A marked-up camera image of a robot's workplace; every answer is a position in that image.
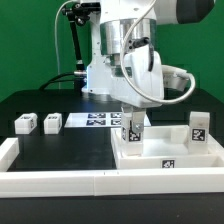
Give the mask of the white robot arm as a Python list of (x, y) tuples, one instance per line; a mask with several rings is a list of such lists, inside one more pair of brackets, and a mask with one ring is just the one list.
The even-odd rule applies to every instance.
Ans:
[(161, 62), (155, 50), (156, 27), (202, 21), (216, 0), (69, 0), (62, 8), (72, 24), (91, 24), (92, 59), (86, 96), (122, 103), (122, 128), (144, 130), (150, 107), (179, 103), (195, 89), (187, 71)]

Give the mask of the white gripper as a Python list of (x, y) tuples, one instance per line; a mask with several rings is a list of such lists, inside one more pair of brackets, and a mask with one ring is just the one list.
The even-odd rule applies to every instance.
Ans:
[[(154, 65), (151, 72), (149, 69), (149, 46), (136, 48), (132, 53), (124, 56), (125, 68), (131, 72), (131, 81), (146, 95), (162, 100), (164, 98), (163, 75), (160, 56), (154, 53)], [(110, 95), (121, 102), (135, 106), (132, 110), (132, 130), (142, 132), (144, 130), (144, 117), (146, 110), (142, 108), (158, 107), (156, 102), (149, 101), (139, 95), (121, 77), (111, 77)]]

